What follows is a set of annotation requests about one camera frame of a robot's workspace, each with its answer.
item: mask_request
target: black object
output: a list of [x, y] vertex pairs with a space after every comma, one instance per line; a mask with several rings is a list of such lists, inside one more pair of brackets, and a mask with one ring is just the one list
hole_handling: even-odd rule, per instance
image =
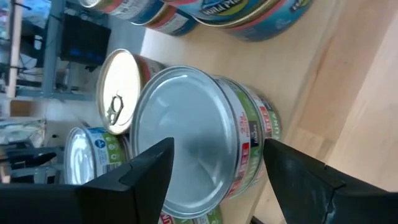
[[102, 65], [110, 35], [109, 28], [65, 14], [60, 58], [83, 65]]
[[0, 223], [156, 224], [173, 159], [167, 138], [85, 185], [0, 184]]
[[398, 223], [397, 193], [355, 179], [273, 139], [265, 140], [264, 161], [287, 223]]
[[256, 217], [252, 217], [250, 224], [263, 224], [263, 222], [261, 222], [258, 218]]

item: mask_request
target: metal can lid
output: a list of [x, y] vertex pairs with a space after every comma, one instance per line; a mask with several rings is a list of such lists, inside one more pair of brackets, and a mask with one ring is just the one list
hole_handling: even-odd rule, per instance
[[141, 93], [130, 133], [136, 154], [174, 138], [164, 213], [198, 218], [225, 197], [237, 168], [238, 131], [227, 97], [209, 75], [186, 66], [159, 72]]
[[139, 66], [129, 51], [115, 50], [105, 60], [97, 82], [96, 101], [104, 127], [111, 134], [129, 129], [141, 83]]
[[70, 131], [64, 161], [66, 184], [82, 185], [96, 177], [93, 146], [83, 129]]
[[95, 7], [103, 0], [79, 0], [80, 4], [84, 7]]

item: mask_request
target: blue can label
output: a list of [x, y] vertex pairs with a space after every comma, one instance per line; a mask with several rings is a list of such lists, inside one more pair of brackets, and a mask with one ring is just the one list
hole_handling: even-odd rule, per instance
[[260, 41], [280, 34], [297, 21], [310, 7], [313, 0], [280, 0], [271, 10], [257, 19], [226, 32], [240, 39]]
[[177, 0], [167, 1], [199, 19], [206, 21], [232, 21], [257, 8], [266, 0]]

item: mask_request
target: can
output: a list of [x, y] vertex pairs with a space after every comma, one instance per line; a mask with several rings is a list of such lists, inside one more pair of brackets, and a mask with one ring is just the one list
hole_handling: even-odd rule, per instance
[[192, 219], [250, 184], [261, 161], [260, 125], [256, 106], [234, 83], [174, 66], [144, 87], [130, 142], [139, 154], [174, 137], [173, 173], [162, 211]]
[[261, 128], [262, 132], [262, 139], [261, 139], [261, 143], [259, 145], [260, 149], [257, 152], [258, 156], [256, 158], [256, 162], [257, 162], [257, 167], [255, 167], [255, 163], [252, 163], [252, 167], [251, 167], [251, 175], [250, 175], [250, 179], [248, 179], [249, 182], [245, 183], [231, 198], [236, 197], [238, 195], [240, 195], [241, 193], [243, 193], [244, 191], [246, 191], [248, 188], [250, 188], [251, 186], [253, 186], [261, 177], [262, 174], [264, 173], [263, 170], [263, 158], [262, 158], [262, 150], [264, 147], [264, 140], [265, 138], [271, 138], [272, 137], [272, 124], [271, 124], [271, 120], [269, 118], [269, 116], [267, 116], [268, 114], [264, 114], [264, 104], [261, 101], [260, 97], [257, 96], [257, 94], [255, 94], [254, 91], [252, 91], [250, 88], [246, 87], [243, 84], [237, 83], [229, 78], [223, 77], [223, 80], [225, 80], [226, 82], [231, 82], [234, 83], [235, 88], [240, 88], [240, 91], [245, 92], [245, 94], [247, 94], [248, 98], [252, 101], [253, 105], [254, 105], [254, 110], [256, 110], [257, 115], [259, 116], [259, 127]]
[[[260, 112], [263, 120], [263, 129], [265, 132], [265, 138], [273, 138], [276, 140], [281, 140], [281, 124], [280, 124], [280, 118], [275, 110], [275, 108], [266, 100], [264, 96], [262, 96], [260, 93], [256, 93], [256, 91], [250, 89], [249, 87], [245, 85], [241, 85], [242, 88], [245, 89], [245, 91], [251, 96], [251, 98], [256, 102], [258, 112]], [[250, 183], [250, 186], [253, 186], [256, 184], [262, 175], [264, 174], [266, 165], [264, 161], [262, 160], [259, 164], [259, 169], [257, 171], [257, 174], [255, 178], [253, 179], [252, 183]]]
[[136, 23], [149, 21], [164, 5], [160, 0], [79, 0], [79, 2], [83, 7]]
[[162, 213], [160, 214], [158, 224], [223, 224], [223, 217], [221, 216], [221, 209], [217, 207], [210, 213], [191, 220], [173, 218], [170, 215]]
[[269, 0], [163, 0], [208, 22], [229, 22], [250, 14]]
[[249, 15], [232, 22], [214, 23], [199, 19], [198, 21], [220, 28], [241, 40], [262, 41], [289, 28], [304, 15], [312, 2], [313, 0], [271, 0]]
[[105, 129], [128, 131], [143, 86], [165, 68], [159, 62], [117, 49], [106, 58], [96, 86], [96, 102]]
[[148, 22], [133, 24], [145, 26], [164, 34], [179, 36], [192, 31], [198, 22], [191, 15], [165, 4]]
[[239, 123], [240, 163], [235, 180], [226, 195], [227, 198], [233, 198], [250, 186], [262, 161], [262, 120], [250, 96], [237, 83], [227, 78], [219, 78], [217, 82], [231, 102], [235, 121]]
[[129, 143], [104, 128], [73, 128], [65, 145], [66, 184], [82, 185], [132, 158]]

